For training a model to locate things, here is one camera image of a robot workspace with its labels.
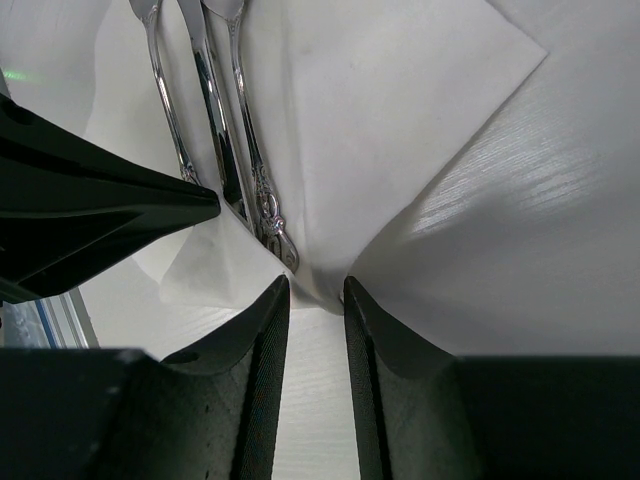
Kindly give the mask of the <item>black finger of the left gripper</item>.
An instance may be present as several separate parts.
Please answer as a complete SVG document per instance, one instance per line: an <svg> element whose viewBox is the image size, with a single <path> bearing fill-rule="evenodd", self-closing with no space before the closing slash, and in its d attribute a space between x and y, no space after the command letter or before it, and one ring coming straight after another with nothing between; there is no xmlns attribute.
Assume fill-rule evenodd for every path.
<svg viewBox="0 0 640 480"><path fill-rule="evenodd" d="M215 192L135 165L1 98L1 299L67 292L220 214Z"/></svg>

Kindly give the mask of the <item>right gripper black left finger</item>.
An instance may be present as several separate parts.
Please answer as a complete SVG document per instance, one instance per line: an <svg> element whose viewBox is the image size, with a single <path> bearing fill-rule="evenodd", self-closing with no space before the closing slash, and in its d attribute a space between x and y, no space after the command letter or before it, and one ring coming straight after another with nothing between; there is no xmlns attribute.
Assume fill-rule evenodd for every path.
<svg viewBox="0 0 640 480"><path fill-rule="evenodd" d="M3 349L2 477L270 478L289 316L279 276L160 361L138 349Z"/></svg>

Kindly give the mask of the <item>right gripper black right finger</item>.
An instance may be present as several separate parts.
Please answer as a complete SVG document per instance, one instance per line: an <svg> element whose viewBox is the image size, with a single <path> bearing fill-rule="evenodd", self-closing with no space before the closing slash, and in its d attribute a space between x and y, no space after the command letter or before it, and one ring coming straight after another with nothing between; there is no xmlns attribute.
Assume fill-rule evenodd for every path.
<svg viewBox="0 0 640 480"><path fill-rule="evenodd" d="M456 356L343 288L364 479L635 479L635 356Z"/></svg>

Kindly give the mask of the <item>silver knife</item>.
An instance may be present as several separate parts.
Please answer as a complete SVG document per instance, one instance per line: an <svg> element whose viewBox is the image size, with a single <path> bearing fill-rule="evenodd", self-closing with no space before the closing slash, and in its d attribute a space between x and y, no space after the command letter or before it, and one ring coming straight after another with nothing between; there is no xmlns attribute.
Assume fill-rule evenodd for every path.
<svg viewBox="0 0 640 480"><path fill-rule="evenodd" d="M178 2L189 34L191 50L216 155L222 194L247 230L255 234L255 220L248 205L247 187L239 162L233 121L228 110L228 98L220 75L219 61L210 40L209 29L201 1Z"/></svg>

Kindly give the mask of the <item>silver fork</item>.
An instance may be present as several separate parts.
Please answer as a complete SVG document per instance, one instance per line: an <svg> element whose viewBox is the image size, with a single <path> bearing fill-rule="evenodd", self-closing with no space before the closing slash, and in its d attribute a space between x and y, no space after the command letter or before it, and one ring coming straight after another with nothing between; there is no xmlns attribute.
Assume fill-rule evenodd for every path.
<svg viewBox="0 0 640 480"><path fill-rule="evenodd" d="M241 26L245 1L204 0L203 5L213 14L222 18L227 25L231 67L249 150L253 197L257 211L258 238L267 250L292 273L295 273L299 267L299 254L286 231L286 220L281 212L280 198L269 173L268 164L260 151L247 96L247 84L241 56Z"/></svg>

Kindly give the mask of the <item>silver spoon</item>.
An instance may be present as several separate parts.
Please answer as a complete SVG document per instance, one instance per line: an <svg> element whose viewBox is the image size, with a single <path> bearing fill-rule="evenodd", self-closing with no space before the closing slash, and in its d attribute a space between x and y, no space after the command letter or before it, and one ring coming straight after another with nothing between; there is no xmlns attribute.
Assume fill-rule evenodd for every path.
<svg viewBox="0 0 640 480"><path fill-rule="evenodd" d="M145 30L151 69L176 150L181 177L189 183L201 186L196 168L181 135L179 119L162 68L158 44L158 20L162 2L159 0L130 0L129 4L134 15L142 23Z"/></svg>

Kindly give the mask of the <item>white paper napkin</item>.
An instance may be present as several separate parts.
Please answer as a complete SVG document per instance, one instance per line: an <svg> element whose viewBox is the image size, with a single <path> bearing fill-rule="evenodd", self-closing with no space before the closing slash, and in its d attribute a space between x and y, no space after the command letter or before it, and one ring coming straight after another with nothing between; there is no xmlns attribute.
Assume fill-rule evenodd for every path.
<svg viewBox="0 0 640 480"><path fill-rule="evenodd" d="M414 201L547 55L487 1L246 1L246 93L295 283L329 310L377 234ZM163 1L159 37L199 176L219 188L185 20ZM178 176L144 27L112 1L95 44L91 142ZM244 308L286 267L227 205L135 253L167 303Z"/></svg>

